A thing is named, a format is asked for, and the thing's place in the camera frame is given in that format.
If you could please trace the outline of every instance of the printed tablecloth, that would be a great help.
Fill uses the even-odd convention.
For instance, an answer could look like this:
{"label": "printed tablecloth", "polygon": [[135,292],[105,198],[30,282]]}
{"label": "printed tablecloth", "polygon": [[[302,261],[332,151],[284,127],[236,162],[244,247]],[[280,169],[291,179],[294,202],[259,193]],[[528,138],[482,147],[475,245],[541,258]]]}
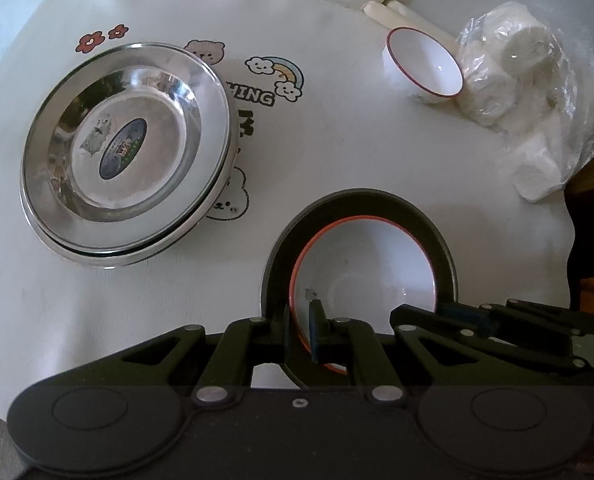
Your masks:
{"label": "printed tablecloth", "polygon": [[[430,217],[461,301],[566,306],[573,227],[562,195],[524,202],[496,171],[494,134],[451,105],[392,92],[384,39],[362,12],[323,0],[44,0],[0,65],[0,416],[61,370],[183,324],[219,332],[257,315],[283,228],[351,187],[392,192]],[[140,41],[184,46],[228,82],[240,108],[236,168],[209,218],[172,248],[125,268],[71,264],[24,219],[27,131],[74,66]],[[254,384],[286,382],[265,368]]]}

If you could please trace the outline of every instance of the metal screw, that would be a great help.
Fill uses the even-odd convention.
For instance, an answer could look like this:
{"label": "metal screw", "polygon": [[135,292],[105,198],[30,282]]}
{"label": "metal screw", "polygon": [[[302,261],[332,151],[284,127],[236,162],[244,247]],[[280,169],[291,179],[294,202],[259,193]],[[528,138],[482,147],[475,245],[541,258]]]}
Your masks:
{"label": "metal screw", "polygon": [[201,402],[214,404],[228,398],[228,392],[221,386],[204,386],[203,388],[197,390],[196,397]]}
{"label": "metal screw", "polygon": [[404,396],[404,391],[397,386],[377,386],[372,391],[372,397],[379,402],[395,402]]}

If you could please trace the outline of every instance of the bowl rim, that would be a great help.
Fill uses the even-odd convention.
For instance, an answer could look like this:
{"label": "bowl rim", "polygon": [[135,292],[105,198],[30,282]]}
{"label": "bowl rim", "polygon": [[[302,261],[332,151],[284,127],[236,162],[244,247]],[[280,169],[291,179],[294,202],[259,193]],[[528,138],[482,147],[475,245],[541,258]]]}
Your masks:
{"label": "bowl rim", "polygon": [[[417,81],[414,77],[412,77],[407,71],[406,69],[404,69],[401,66],[401,63],[397,60],[397,57],[395,57],[395,55],[392,52],[392,46],[391,46],[391,38],[392,35],[395,32],[398,32],[400,30],[414,30],[415,32],[419,32],[420,34],[423,34],[424,36],[427,36],[428,38],[430,38],[431,40],[433,40],[436,44],[438,44],[443,50],[446,51],[446,53],[452,58],[452,60],[455,63],[455,66],[457,67],[457,70],[459,70],[459,74],[461,75],[461,87],[459,88],[459,91],[456,92],[455,94],[449,95],[449,94],[440,94],[438,92],[435,92],[433,90],[430,90],[429,88],[426,88],[424,85],[422,85],[419,81]],[[410,81],[412,81],[415,85],[419,86],[419,88],[421,88],[422,90],[428,92],[429,94],[432,94],[436,97],[441,97],[441,98],[445,98],[445,99],[452,99],[453,97],[458,96],[459,94],[461,94],[461,92],[463,91],[464,86],[466,85],[466,79],[463,76],[463,72],[461,71],[461,66],[459,66],[459,63],[457,62],[457,58],[455,58],[451,52],[445,48],[441,43],[439,43],[439,41],[437,41],[435,38],[433,38],[430,34],[428,34],[427,32],[424,32],[422,30],[419,30],[418,28],[414,28],[414,27],[396,27],[393,28],[387,35],[386,37],[386,48],[388,49],[388,54],[390,55],[390,59],[395,63],[395,65],[397,66],[398,69],[401,70],[401,72],[404,73],[404,75],[410,79]]]}
{"label": "bowl rim", "polygon": [[[301,264],[303,263],[306,255],[310,252],[311,248],[315,245],[315,243],[317,243],[317,241],[323,237],[323,235],[325,235],[327,232],[330,232],[332,229],[339,227],[342,224],[352,222],[355,220],[375,220],[375,221],[379,221],[379,222],[384,222],[386,224],[390,224],[393,227],[396,227],[400,231],[407,234],[412,239],[412,241],[415,244],[417,244],[417,246],[422,250],[422,253],[426,257],[426,260],[428,261],[428,265],[430,267],[430,272],[432,272],[432,288],[434,291],[435,305],[437,303],[437,290],[436,290],[437,277],[436,277],[436,273],[434,272],[434,268],[432,267],[432,263],[430,261],[430,256],[424,249],[423,245],[421,245],[419,243],[419,240],[417,240],[405,227],[403,227],[402,225],[400,225],[396,222],[393,222],[392,220],[388,220],[387,218],[384,218],[381,216],[376,216],[376,215],[353,215],[353,216],[341,218],[341,219],[336,220],[336,221],[326,225],[325,227],[321,228],[308,241],[308,243],[306,243],[306,245],[301,250],[301,253],[299,253],[299,256],[297,257],[297,261],[295,262],[294,266],[292,267],[292,273],[290,275],[290,285],[288,286],[288,308],[290,309],[290,315],[292,317],[292,320],[295,323],[295,327],[297,329],[297,334],[298,334],[299,340],[301,341],[302,345],[304,345],[304,347],[306,348],[306,350],[308,352],[311,351],[310,343],[306,339],[305,332],[299,323],[299,320],[297,318],[296,308],[295,308],[296,307],[296,305],[295,305],[295,288],[297,285],[297,276],[299,274],[299,269],[301,269]],[[340,370],[339,368],[337,368],[333,365],[324,365],[324,366],[326,366],[326,368],[329,368],[333,372],[337,372],[342,375],[346,375],[346,371]]]}

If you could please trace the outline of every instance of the orange rim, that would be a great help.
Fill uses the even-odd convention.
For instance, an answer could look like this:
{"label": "orange rim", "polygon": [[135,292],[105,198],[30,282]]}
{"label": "orange rim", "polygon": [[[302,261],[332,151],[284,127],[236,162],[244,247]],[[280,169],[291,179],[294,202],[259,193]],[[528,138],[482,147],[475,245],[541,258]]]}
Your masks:
{"label": "orange rim", "polygon": [[[295,311],[295,286],[297,283],[297,275],[299,273],[299,268],[301,267],[301,264],[303,263],[303,260],[306,257],[306,254],[308,254],[308,251],[312,248],[312,246],[315,244],[315,242],[317,240],[319,240],[324,234],[326,234],[328,231],[334,229],[338,225],[344,224],[346,222],[351,222],[353,220],[377,220],[380,222],[385,222],[386,224],[390,224],[390,225],[396,227],[397,229],[405,232],[408,236],[410,236],[414,240],[414,243],[416,243],[419,246],[419,248],[424,253],[424,256],[426,257],[426,260],[428,260],[428,262],[430,263],[430,258],[428,257],[428,254],[426,253],[426,250],[424,249],[424,247],[419,243],[419,241],[413,235],[410,234],[410,232],[407,231],[407,229],[405,229],[401,225],[399,225],[391,220],[388,220],[387,218],[382,218],[381,216],[372,216],[372,215],[349,216],[346,218],[341,218],[340,220],[337,220],[336,222],[332,222],[331,224],[328,224],[326,227],[321,229],[321,231],[319,231],[317,234],[315,234],[310,239],[310,241],[301,250],[301,253],[299,253],[299,257],[297,258],[297,261],[295,262],[295,266],[292,268],[292,274],[290,275],[290,285],[288,288],[288,307],[290,309],[290,315],[292,316],[292,320],[295,323],[295,326],[297,327],[297,335],[299,337],[299,340],[301,341],[301,344],[304,345],[304,348],[306,350],[308,350],[308,352],[310,352],[310,353],[312,353],[312,350],[310,348],[310,343],[306,339],[306,335],[305,335],[304,331],[302,330],[301,325],[299,324],[299,320],[297,319],[297,313]],[[434,275],[434,269],[432,268],[432,264],[430,264],[430,270],[432,272],[432,284],[433,284],[432,288],[435,288],[434,283],[435,283],[436,279],[435,279],[435,275]],[[336,372],[338,374],[347,375],[347,372],[345,370],[340,370],[339,368],[336,368],[334,365],[326,364],[324,366],[326,368],[328,368],[329,370],[332,370],[333,372]]]}

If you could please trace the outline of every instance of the plastic bag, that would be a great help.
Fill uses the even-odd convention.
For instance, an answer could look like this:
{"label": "plastic bag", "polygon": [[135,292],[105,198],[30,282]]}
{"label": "plastic bag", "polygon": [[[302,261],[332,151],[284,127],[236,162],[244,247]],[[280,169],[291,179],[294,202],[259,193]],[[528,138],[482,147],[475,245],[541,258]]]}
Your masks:
{"label": "plastic bag", "polygon": [[459,36],[462,112],[501,133],[501,169],[526,200],[562,189],[594,156],[594,57],[588,31],[508,2]]}

